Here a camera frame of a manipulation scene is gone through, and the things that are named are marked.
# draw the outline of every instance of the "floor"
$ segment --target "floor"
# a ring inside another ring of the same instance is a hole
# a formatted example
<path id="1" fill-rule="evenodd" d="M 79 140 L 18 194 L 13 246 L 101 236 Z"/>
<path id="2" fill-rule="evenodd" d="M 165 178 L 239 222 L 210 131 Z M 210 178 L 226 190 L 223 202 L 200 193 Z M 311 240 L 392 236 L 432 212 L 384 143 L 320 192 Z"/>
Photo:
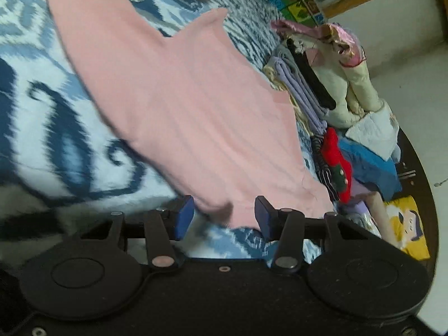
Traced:
<path id="1" fill-rule="evenodd" d="M 430 294 L 419 313 L 434 331 L 448 332 L 448 44 L 401 64 L 384 66 L 372 78 L 411 141 L 431 185 L 438 215 L 439 253 Z"/>

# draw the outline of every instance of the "red cloth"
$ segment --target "red cloth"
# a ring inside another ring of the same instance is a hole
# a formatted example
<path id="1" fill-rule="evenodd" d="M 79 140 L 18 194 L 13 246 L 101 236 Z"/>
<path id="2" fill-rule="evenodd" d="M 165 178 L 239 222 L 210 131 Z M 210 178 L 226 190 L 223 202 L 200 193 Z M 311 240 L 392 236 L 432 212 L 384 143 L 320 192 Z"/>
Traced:
<path id="1" fill-rule="evenodd" d="M 322 156 L 325 159 L 326 163 L 330 167 L 330 170 L 333 174 L 333 180 L 335 180 L 334 170 L 338 167 L 344 171 L 341 173 L 346 179 L 344 190 L 340 191 L 340 186 L 336 186 L 336 190 L 339 193 L 339 199 L 342 203 L 347 203 L 350 200 L 350 188 L 352 186 L 352 166 L 350 163 L 344 159 L 342 153 L 340 152 L 337 143 L 338 137 L 336 131 L 333 128 L 328 128 L 323 139 L 322 144 Z"/>

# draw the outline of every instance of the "circular pad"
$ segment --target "circular pad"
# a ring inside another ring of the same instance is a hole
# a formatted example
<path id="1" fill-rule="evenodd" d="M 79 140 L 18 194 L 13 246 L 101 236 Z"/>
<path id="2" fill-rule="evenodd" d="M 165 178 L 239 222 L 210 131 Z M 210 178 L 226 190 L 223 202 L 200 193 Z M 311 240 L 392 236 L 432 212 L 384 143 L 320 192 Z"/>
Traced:
<path id="1" fill-rule="evenodd" d="M 35 309 L 56 319 L 95 319 L 128 301 L 142 281 L 140 264 L 113 243 L 71 240 L 23 268 L 20 288 Z"/>
<path id="2" fill-rule="evenodd" d="M 329 306 L 370 320 L 413 313 L 429 290 L 426 269 L 381 241 L 347 241 L 324 253 L 310 264 L 307 281 Z"/>

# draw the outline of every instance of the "blue cloth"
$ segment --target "blue cloth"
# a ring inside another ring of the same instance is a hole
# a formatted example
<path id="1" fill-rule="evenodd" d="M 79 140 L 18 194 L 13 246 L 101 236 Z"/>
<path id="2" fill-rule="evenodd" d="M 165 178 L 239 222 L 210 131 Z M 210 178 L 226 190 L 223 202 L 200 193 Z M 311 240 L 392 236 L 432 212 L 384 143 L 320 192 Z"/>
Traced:
<path id="1" fill-rule="evenodd" d="M 353 178 L 375 184 L 384 200 L 391 200 L 396 192 L 402 190 L 391 158 L 384 161 L 366 147 L 344 137 L 339 138 L 339 149 L 352 165 Z"/>

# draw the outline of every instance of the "folded clothes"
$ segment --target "folded clothes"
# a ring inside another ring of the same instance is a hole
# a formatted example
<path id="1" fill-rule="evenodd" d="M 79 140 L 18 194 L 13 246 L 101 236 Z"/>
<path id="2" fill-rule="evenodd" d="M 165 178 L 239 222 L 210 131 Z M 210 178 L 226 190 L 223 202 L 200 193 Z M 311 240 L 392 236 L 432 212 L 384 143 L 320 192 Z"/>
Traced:
<path id="1" fill-rule="evenodd" d="M 289 95 L 232 44 L 226 9 L 164 38 L 129 0 L 48 0 L 67 55 L 130 147 L 215 222 L 258 228 L 255 198 L 322 217 Z"/>
<path id="2" fill-rule="evenodd" d="M 320 105 L 319 100 L 316 98 L 314 92 L 311 90 L 310 86 L 308 85 L 307 80 L 302 75 L 302 72 L 300 71 L 296 62 L 294 61 L 294 57 L 292 56 L 289 49 L 280 44 L 274 50 L 274 55 L 276 57 L 281 58 L 287 64 L 287 66 L 291 70 L 292 75 L 294 76 L 294 78 L 296 79 L 298 84 L 300 85 L 304 96 L 310 102 L 311 107 L 316 112 L 317 116 L 321 120 L 324 120 L 324 117 L 325 117 L 326 113 L 328 112 L 328 109 L 326 109 Z"/>
<path id="3" fill-rule="evenodd" d="M 303 91 L 303 87 L 294 78 L 290 69 L 283 59 L 271 57 L 268 65 L 273 65 L 278 73 L 279 79 L 288 87 L 288 91 L 294 96 L 301 110 L 306 114 L 311 131 L 322 135 L 326 129 L 326 122 L 321 121 L 313 109 L 313 105 Z"/>
<path id="4" fill-rule="evenodd" d="M 335 101 L 335 108 L 328 110 L 324 118 L 328 124 L 335 128 L 347 129 L 358 122 L 364 115 L 364 111 L 359 105 L 332 47 L 319 40 L 311 40 L 304 35 L 292 35 L 291 40 L 295 47 L 301 47 L 301 49 L 318 48 L 320 59 L 316 59 L 319 64 L 313 62 L 311 67 L 319 82 Z"/>
<path id="5" fill-rule="evenodd" d="M 358 38 L 339 24 L 325 23 L 310 28 L 288 20 L 277 20 L 271 22 L 270 25 L 278 33 L 301 33 L 331 44 L 338 54 L 341 65 L 345 67 L 355 67 L 366 60 L 364 49 Z"/>
<path id="6" fill-rule="evenodd" d="M 397 147 L 398 121 L 388 103 L 382 100 L 377 112 L 369 112 L 346 132 L 346 137 L 356 141 L 388 160 Z"/>
<path id="7" fill-rule="evenodd" d="M 313 149 L 313 161 L 319 181 L 328 190 L 332 202 L 339 200 L 339 194 L 333 186 L 332 172 L 329 165 L 322 156 L 323 136 L 315 134 L 311 137 L 311 148 Z"/>
<path id="8" fill-rule="evenodd" d="M 339 148 L 344 158 L 352 165 L 353 178 L 361 183 L 373 183 L 385 200 L 402 190 L 392 159 L 387 161 L 366 147 L 346 138 L 339 139 Z"/>
<path id="9" fill-rule="evenodd" d="M 348 203 L 352 186 L 352 167 L 338 148 L 338 136 L 334 128 L 328 128 L 326 131 L 321 152 L 330 167 L 333 185 L 339 194 L 340 201 Z"/>
<path id="10" fill-rule="evenodd" d="M 266 64 L 263 67 L 263 73 L 270 80 L 274 89 L 276 89 L 277 91 L 288 91 L 288 87 L 286 87 L 286 85 L 281 80 L 278 79 L 278 74 L 277 74 L 275 67 Z M 308 118 L 303 113 L 302 109 L 299 107 L 296 99 L 294 98 L 294 96 L 291 93 L 290 93 L 290 101 L 294 108 L 294 114 L 296 116 L 296 120 L 302 124 L 306 133 L 308 135 L 312 136 L 313 132 L 310 129 L 310 124 L 308 122 Z"/>
<path id="11" fill-rule="evenodd" d="M 370 193 L 371 190 L 359 183 L 355 178 L 352 180 L 352 187 L 350 188 L 350 196 L 355 197 L 359 194 Z"/>
<path id="12" fill-rule="evenodd" d="M 292 39 L 288 39 L 286 41 L 286 44 L 288 46 L 289 51 L 291 52 L 291 55 L 294 58 L 294 61 L 297 64 L 297 67 L 299 68 L 299 71 L 304 76 L 305 81 L 310 86 L 311 90 L 313 91 L 314 95 L 319 101 L 319 104 L 322 107 L 328 109 L 335 109 L 336 101 L 334 100 L 333 97 L 330 96 L 325 86 L 320 82 L 319 78 L 317 78 L 313 69 L 310 67 L 306 55 L 303 53 L 296 52 L 296 46 L 294 45 Z"/>

